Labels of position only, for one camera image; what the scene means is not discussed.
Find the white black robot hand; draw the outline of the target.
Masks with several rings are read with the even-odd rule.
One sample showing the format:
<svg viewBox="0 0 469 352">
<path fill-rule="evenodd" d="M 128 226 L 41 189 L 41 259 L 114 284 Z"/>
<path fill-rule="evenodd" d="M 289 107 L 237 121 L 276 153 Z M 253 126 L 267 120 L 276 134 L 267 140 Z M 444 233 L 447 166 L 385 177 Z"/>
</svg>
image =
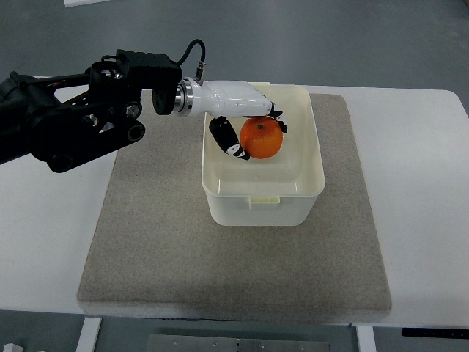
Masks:
<svg viewBox="0 0 469 352">
<path fill-rule="evenodd" d="M 245 81 L 206 81 L 184 78 L 179 83 L 173 112 L 180 117 L 207 113 L 213 118 L 209 131 L 227 155 L 252 158 L 240 144 L 240 129 L 248 118 L 272 117 L 287 132 L 283 111 Z"/>
</svg>

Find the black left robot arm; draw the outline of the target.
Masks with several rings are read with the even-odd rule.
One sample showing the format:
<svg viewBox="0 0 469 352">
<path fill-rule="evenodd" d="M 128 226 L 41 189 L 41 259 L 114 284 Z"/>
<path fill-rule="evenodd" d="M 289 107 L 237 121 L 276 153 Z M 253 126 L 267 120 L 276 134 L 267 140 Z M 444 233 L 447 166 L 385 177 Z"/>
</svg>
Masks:
<svg viewBox="0 0 469 352">
<path fill-rule="evenodd" d="M 141 140 L 141 94 L 158 114 L 174 108 L 179 64 L 165 54 L 119 49 L 84 73 L 36 78 L 11 72 L 1 83 L 1 162 L 25 155 L 61 173 Z"/>
</svg>

